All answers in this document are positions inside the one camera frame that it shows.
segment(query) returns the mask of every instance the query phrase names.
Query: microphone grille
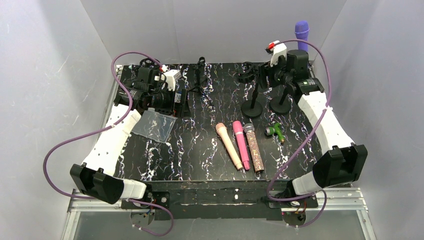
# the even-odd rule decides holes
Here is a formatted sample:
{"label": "microphone grille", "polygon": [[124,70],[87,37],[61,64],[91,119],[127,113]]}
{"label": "microphone grille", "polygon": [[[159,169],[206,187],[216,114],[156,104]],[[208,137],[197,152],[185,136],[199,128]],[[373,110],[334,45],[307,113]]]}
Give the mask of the microphone grille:
{"label": "microphone grille", "polygon": [[298,21],[294,27],[295,33],[303,33],[309,31],[309,25],[307,21]]}
{"label": "microphone grille", "polygon": [[244,132],[247,133],[249,131],[254,131],[255,127],[253,126],[253,124],[247,123],[244,125],[243,129],[244,129]]}

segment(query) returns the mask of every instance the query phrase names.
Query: green object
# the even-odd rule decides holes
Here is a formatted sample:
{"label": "green object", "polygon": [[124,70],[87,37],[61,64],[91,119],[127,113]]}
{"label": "green object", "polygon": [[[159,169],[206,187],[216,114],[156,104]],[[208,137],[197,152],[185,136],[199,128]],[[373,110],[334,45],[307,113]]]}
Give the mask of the green object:
{"label": "green object", "polygon": [[272,136],[273,134],[277,134],[278,140],[283,144],[286,141],[286,139],[284,138],[283,134],[281,133],[280,126],[281,126],[281,124],[279,122],[277,122],[276,124],[274,124],[274,126],[267,127],[266,130],[265,130],[265,134],[267,136]]}

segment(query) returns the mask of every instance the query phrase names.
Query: white wall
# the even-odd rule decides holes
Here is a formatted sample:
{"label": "white wall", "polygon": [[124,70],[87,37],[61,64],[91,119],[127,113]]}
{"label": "white wall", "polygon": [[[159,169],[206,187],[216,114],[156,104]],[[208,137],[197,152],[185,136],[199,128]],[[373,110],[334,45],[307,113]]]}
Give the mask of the white wall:
{"label": "white wall", "polygon": [[[263,62],[275,40],[296,38],[307,20],[309,40],[324,42],[346,0],[81,0],[112,57],[151,54],[163,63]],[[297,48],[296,43],[289,47]],[[123,58],[139,62],[138,56]]]}
{"label": "white wall", "polygon": [[424,238],[424,2],[399,3],[348,0],[322,50],[334,83],[331,106],[368,149],[358,185],[377,238],[418,240]]}
{"label": "white wall", "polygon": [[[43,176],[58,142],[99,128],[112,86],[111,58],[79,1],[0,3],[0,232],[2,239],[59,239],[69,198]],[[64,191],[94,138],[48,164]]]}

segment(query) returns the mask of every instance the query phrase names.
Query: marble pattern surface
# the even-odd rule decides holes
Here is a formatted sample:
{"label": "marble pattern surface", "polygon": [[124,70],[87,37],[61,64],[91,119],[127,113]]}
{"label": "marble pattern surface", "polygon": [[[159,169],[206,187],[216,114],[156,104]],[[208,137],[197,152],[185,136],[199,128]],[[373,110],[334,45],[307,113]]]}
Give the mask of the marble pattern surface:
{"label": "marble pattern surface", "polygon": [[[231,181],[269,180],[301,145],[312,127],[290,99],[292,109],[288,115],[274,114],[268,107],[273,97],[281,96],[283,87],[260,89],[258,102],[262,104],[262,115],[256,119],[242,116],[241,104],[251,98],[254,83],[243,84],[235,77],[239,63],[206,64],[204,68],[204,91],[211,99],[198,93],[189,93],[191,117],[176,120],[166,143],[159,143],[146,137],[132,134],[128,138],[116,165],[115,177],[141,181]],[[173,65],[180,69],[182,78],[176,83],[178,90],[190,89],[195,83],[193,65]],[[129,78],[122,76],[123,82]],[[232,123],[252,123],[265,171],[255,173],[252,161],[249,171],[236,170],[224,144],[216,133],[215,125],[224,123],[228,134],[237,148]],[[278,137],[265,136],[265,128],[281,123],[286,138],[280,144]],[[321,157],[320,144],[314,136],[298,157],[279,176],[293,179],[312,170],[313,164]]]}

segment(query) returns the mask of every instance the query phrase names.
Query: glass panel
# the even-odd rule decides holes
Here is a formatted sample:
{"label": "glass panel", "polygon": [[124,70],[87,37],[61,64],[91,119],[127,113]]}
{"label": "glass panel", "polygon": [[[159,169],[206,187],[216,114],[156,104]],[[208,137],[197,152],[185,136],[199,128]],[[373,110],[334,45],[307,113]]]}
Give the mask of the glass panel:
{"label": "glass panel", "polygon": [[[307,211],[312,219],[318,211]],[[142,219],[141,225],[147,222]],[[153,221],[148,227],[156,232],[168,229],[169,221]],[[75,240],[159,238],[132,228],[129,212],[81,212]],[[173,230],[161,239],[234,240],[234,239],[312,239],[364,240],[364,233],[356,210],[324,211],[313,224],[295,229],[283,221],[266,219],[178,219]]]}

